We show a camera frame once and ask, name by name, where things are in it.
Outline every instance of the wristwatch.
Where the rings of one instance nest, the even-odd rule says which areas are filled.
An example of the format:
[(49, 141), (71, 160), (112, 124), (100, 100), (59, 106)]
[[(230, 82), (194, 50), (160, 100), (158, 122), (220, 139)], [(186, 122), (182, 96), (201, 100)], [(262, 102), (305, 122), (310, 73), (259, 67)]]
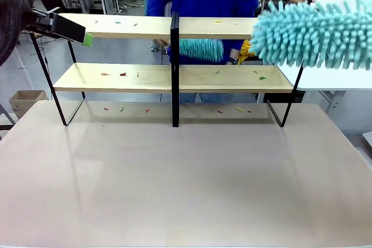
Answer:
[(238, 59), (237, 58), (229, 58), (228, 61), (232, 63), (232, 65), (238, 65)]

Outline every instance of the wooden shelf board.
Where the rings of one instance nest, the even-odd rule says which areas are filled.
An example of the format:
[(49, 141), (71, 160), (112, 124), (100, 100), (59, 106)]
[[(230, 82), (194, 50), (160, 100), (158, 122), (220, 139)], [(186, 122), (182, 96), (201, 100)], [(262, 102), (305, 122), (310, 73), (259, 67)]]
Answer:
[[(56, 91), (170, 93), (170, 66), (75, 63), (54, 87)], [(276, 66), (180, 66), (182, 93), (289, 93), (292, 89)]]
[[(96, 38), (170, 38), (170, 17), (92, 15), (62, 13), (61, 16), (85, 26)], [(250, 39), (257, 19), (181, 17), (180, 38)]]

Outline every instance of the yellow cloth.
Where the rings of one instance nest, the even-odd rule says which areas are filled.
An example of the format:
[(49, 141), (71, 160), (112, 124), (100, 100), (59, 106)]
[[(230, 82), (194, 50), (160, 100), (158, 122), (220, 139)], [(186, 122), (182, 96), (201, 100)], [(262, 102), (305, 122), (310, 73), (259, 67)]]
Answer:
[(248, 40), (245, 40), (242, 46), (242, 49), (240, 50), (239, 56), (238, 56), (238, 64), (241, 65), (245, 59), (248, 57), (254, 57), (255, 54), (249, 52), (251, 49), (251, 43)]

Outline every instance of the black metal frame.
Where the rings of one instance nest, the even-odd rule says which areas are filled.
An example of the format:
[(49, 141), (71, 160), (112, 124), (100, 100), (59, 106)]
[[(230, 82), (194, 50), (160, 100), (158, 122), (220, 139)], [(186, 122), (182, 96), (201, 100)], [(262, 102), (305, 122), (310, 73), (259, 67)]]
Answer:
[[(31, 40), (32, 40), (32, 42), (34, 44), (34, 48), (35, 48), (37, 57), (39, 58), (39, 61), (40, 61), (40, 64), (41, 64), (41, 68), (42, 68), (42, 70), (44, 72), (46, 81), (48, 82), (49, 88), (51, 89), (54, 102), (57, 105), (57, 109), (58, 109), (58, 112), (59, 112), (59, 115), (60, 115), (60, 119), (62, 120), (62, 123), (63, 123), (64, 126), (68, 126), (70, 124), (70, 122), (72, 121), (72, 119), (74, 118), (74, 116), (77, 113), (77, 111), (79, 110), (81, 104), (83, 104), (83, 101), (85, 100), (85, 93), (84, 92), (81, 93), (81, 95), (83, 96), (83, 99), (79, 102), (79, 104), (77, 105), (77, 107), (73, 110), (71, 116), (66, 120), (66, 118), (65, 118), (65, 116), (64, 116), (64, 114), (62, 112), (62, 108), (60, 106), (60, 103), (59, 103), (59, 100), (58, 100), (56, 91), (54, 89), (54, 86), (53, 86), (51, 77), (50, 77), (50, 75), (48, 73), (47, 66), (46, 66), (46, 64), (45, 64), (45, 62), (44, 62), (44, 60), (42, 58), (42, 55), (41, 55), (39, 46), (38, 46), (37, 41), (36, 41), (36, 37), (35, 37), (34, 33), (30, 33), (30, 36), (31, 36)], [(72, 48), (72, 44), (71, 44), (70, 41), (68, 41), (67, 43), (69, 44), (69, 49), (70, 49), (72, 61), (73, 61), (73, 63), (76, 63), (76, 58), (75, 58), (74, 50)]]
[(172, 122), (180, 125), (180, 14), (173, 12), (170, 26), (171, 80), (172, 80)]
[(297, 79), (296, 79), (296, 82), (295, 82), (295, 85), (292, 89), (292, 92), (291, 92), (291, 98), (289, 100), (289, 103), (288, 103), (288, 106), (287, 106), (287, 109), (285, 110), (285, 113), (284, 113), (284, 118), (283, 118), (283, 121), (280, 120), (278, 114), (276, 113), (276, 111), (274, 110), (273, 106), (271, 105), (270, 101), (268, 99), (266, 99), (266, 103), (267, 105), (269, 106), (271, 112), (273, 113), (276, 121), (278, 122), (279, 126), (281, 128), (284, 127), (285, 125), (285, 122), (287, 121), (287, 118), (288, 118), (288, 114), (289, 114), (289, 111), (291, 109), (291, 106), (293, 104), (293, 101), (295, 100), (295, 97), (296, 97), (296, 93), (297, 93), (297, 87), (298, 87), (298, 84), (300, 82), (300, 79), (301, 79), (301, 75), (302, 75), (302, 72), (303, 72), (303, 66), (301, 65), (300, 67), (300, 71), (298, 72), (298, 76), (297, 76)]

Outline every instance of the microfiber duster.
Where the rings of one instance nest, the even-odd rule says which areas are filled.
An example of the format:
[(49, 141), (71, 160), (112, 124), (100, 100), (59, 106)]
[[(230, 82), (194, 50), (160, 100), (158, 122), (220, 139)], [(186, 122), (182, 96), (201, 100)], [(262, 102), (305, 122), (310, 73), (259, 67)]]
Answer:
[(180, 55), (220, 62), (223, 59), (223, 43), (218, 39), (180, 39)]
[(372, 6), (356, 0), (356, 10), (347, 2), (316, 8), (305, 3), (278, 9), (270, 2), (252, 34), (252, 52), (264, 64), (369, 70), (372, 60)]

